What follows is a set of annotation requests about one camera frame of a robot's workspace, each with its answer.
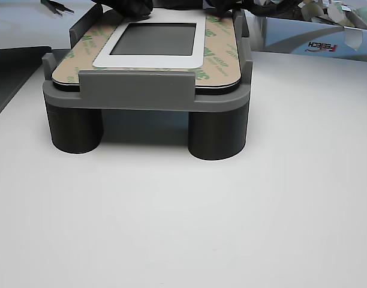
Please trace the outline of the black helper gripper finger with blue pad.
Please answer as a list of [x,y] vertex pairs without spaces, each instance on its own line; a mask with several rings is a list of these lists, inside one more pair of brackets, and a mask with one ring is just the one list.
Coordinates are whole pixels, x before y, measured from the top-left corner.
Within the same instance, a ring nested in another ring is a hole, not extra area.
[[232,6],[232,1],[229,0],[205,0],[205,3],[209,6],[210,14],[223,19],[229,16]]

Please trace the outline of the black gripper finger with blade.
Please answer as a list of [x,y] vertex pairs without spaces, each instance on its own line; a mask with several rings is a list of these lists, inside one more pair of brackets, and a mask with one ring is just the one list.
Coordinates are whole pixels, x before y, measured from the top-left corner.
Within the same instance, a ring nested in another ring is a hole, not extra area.
[[105,5],[119,14],[125,14],[127,6],[123,4],[123,1],[121,0],[95,0],[96,4]]

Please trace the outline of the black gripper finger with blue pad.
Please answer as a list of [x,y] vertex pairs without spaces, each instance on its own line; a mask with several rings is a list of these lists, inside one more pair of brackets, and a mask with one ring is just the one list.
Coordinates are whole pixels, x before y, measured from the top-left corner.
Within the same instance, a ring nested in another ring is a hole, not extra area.
[[154,9],[152,0],[125,0],[124,9],[130,17],[146,17]]

